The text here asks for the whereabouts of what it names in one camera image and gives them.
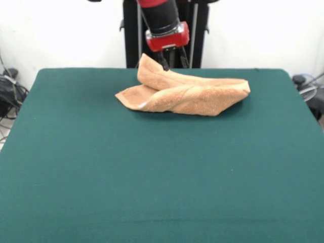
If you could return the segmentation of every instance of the green table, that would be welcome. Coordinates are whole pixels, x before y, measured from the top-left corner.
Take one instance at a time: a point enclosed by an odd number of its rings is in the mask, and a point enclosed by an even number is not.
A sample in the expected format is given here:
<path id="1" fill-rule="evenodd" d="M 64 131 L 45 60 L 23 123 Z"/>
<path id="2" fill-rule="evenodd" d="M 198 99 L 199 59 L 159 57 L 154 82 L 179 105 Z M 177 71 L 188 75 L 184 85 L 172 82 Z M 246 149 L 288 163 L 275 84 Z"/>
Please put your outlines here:
<path id="1" fill-rule="evenodd" d="M 142 113 L 114 97 L 136 70 L 41 70 L 0 154 L 0 242 L 323 242 L 324 136 L 289 76 L 179 72 L 251 95 Z"/>

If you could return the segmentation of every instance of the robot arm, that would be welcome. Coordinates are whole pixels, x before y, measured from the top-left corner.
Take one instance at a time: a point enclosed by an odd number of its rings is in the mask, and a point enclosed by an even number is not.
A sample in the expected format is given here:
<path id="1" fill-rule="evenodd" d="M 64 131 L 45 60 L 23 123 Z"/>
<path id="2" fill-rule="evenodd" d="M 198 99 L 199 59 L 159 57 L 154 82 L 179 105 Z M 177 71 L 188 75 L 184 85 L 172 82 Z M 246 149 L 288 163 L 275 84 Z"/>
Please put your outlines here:
<path id="1" fill-rule="evenodd" d="M 184 46 L 189 43 L 189 28 L 186 22 L 180 22 L 176 0 L 137 0 L 147 25 L 145 34 L 148 46 L 158 54 L 158 61 L 164 70 L 169 70 L 163 56 L 164 51 L 179 49 L 183 67 L 189 63 Z"/>

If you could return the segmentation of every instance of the orange towel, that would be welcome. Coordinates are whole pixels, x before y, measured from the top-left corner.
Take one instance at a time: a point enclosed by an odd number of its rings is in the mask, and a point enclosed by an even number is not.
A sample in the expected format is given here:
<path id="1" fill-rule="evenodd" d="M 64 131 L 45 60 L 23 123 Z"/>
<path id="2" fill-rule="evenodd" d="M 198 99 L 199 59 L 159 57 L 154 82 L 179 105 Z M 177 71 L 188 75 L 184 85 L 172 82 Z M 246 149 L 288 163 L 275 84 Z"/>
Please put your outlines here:
<path id="1" fill-rule="evenodd" d="M 128 109 L 144 112 L 217 116 L 250 93 L 249 83 L 244 79 L 202 78 L 164 71 L 145 54 L 137 78 L 141 85 L 115 96 Z"/>

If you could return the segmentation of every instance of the metal pole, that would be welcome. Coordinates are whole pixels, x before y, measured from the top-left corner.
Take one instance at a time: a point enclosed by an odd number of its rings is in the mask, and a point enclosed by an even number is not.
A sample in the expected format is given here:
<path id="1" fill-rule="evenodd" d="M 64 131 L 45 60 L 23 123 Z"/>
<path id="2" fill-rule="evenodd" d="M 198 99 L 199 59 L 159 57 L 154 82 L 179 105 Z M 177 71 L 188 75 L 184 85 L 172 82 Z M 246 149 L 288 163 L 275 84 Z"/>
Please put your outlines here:
<path id="1" fill-rule="evenodd" d="M 192 35 L 191 35 L 191 45 L 190 45 L 189 68 L 192 68 L 192 62 L 193 62 L 193 51 L 194 51 L 194 42 L 195 42 L 195 38 L 196 38 L 197 17 L 198 17 L 198 4 L 194 4 L 192 28 L 191 28 Z"/>
<path id="2" fill-rule="evenodd" d="M 142 56 L 142 36 L 143 36 L 143 21 L 142 21 L 142 9 L 139 4 L 137 4 L 137 35 L 138 35 L 138 60 L 141 59 Z"/>

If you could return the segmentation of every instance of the folded towel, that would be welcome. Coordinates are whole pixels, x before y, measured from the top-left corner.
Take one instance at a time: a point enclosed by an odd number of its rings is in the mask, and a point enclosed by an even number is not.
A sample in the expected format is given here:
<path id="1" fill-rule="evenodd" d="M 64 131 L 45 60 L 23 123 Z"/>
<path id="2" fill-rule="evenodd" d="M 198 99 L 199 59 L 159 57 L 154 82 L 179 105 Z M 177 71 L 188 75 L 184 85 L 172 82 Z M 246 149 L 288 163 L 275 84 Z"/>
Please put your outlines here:
<path id="1" fill-rule="evenodd" d="M 144 112 L 217 116 L 247 97 L 248 81 L 236 78 L 203 78 L 183 75 L 163 67 L 143 54 L 137 73 L 142 85 L 116 94 L 128 109 Z"/>

